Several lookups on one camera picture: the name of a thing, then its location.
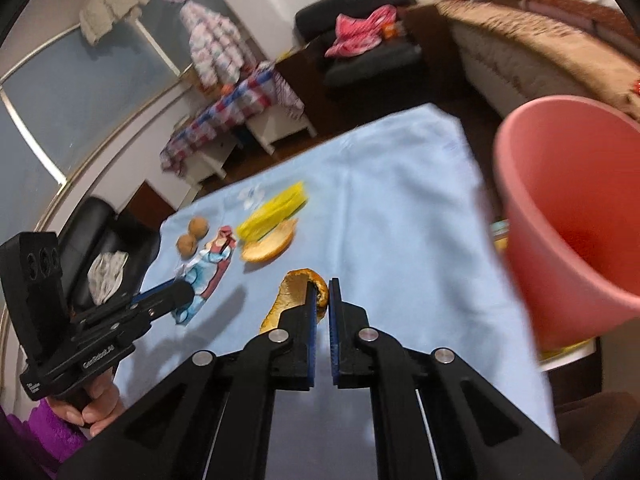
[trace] person's hand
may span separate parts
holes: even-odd
[[[91,436],[96,436],[124,412],[124,405],[120,400],[120,391],[113,384],[113,371],[108,370],[84,388],[93,399],[82,413],[68,402],[47,397],[47,402],[53,413],[76,426],[84,423],[92,424]]]

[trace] light blue tablecloth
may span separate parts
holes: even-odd
[[[340,278],[342,297],[408,348],[455,350],[547,433],[556,436],[527,314],[492,247],[477,207],[478,169],[460,124],[433,105],[389,116],[204,197],[162,226],[160,255],[142,290],[173,277],[175,241],[191,217],[214,230],[237,226],[262,197],[303,180],[291,247],[263,266],[238,254],[220,286],[186,326],[155,322],[118,369],[127,403],[191,353],[237,351],[255,336],[285,273],[309,267]],[[328,324],[318,327],[316,387],[278,392],[266,477],[377,478],[368,390],[330,377]]]

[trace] wooden floor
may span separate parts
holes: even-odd
[[[503,218],[502,202],[495,185],[493,171],[494,139],[502,121],[500,116],[475,91],[469,92],[463,98],[438,103],[438,106],[460,119],[466,139],[482,171],[495,219]],[[271,168],[332,138],[333,136],[319,136],[314,139],[306,130],[303,130],[274,143],[275,157],[268,155],[259,146],[251,150],[236,148],[225,163],[227,179],[220,180],[214,176],[204,181],[200,196]],[[599,392],[602,389],[600,346],[598,345],[598,351],[593,356],[559,370],[553,370],[549,373],[549,380],[556,406]]]

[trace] bread slice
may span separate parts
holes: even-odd
[[[295,218],[283,220],[262,240],[245,243],[240,257],[246,262],[266,262],[275,258],[291,244],[297,223]]]
[[[260,326],[261,334],[278,327],[280,314],[284,310],[305,304],[306,284],[308,282],[313,282],[318,290],[316,315],[318,322],[320,322],[329,304],[329,287],[326,286],[322,276],[311,269],[291,270],[280,283],[276,301]]]

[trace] gray cloth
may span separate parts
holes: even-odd
[[[122,283],[128,257],[129,253],[122,251],[96,256],[87,273],[89,292],[96,305],[102,305],[116,293]]]

